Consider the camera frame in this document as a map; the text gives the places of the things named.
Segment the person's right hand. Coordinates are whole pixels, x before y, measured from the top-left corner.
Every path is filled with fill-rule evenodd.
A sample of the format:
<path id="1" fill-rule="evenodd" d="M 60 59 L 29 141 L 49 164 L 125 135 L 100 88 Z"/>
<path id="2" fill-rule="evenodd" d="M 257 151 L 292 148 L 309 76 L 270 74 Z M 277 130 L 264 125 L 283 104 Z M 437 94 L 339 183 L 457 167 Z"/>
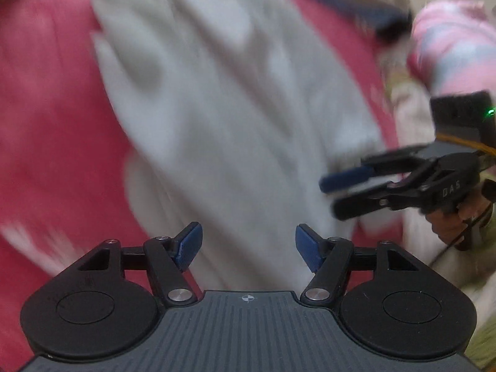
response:
<path id="1" fill-rule="evenodd" d="M 442 210 L 425 216 L 432 231 L 446 245 L 449 245 L 467 229 L 471 220 L 480 217 L 492 203 L 482 196 L 479 190 L 472 191 L 457 208 L 457 212 L 445 213 Z"/>

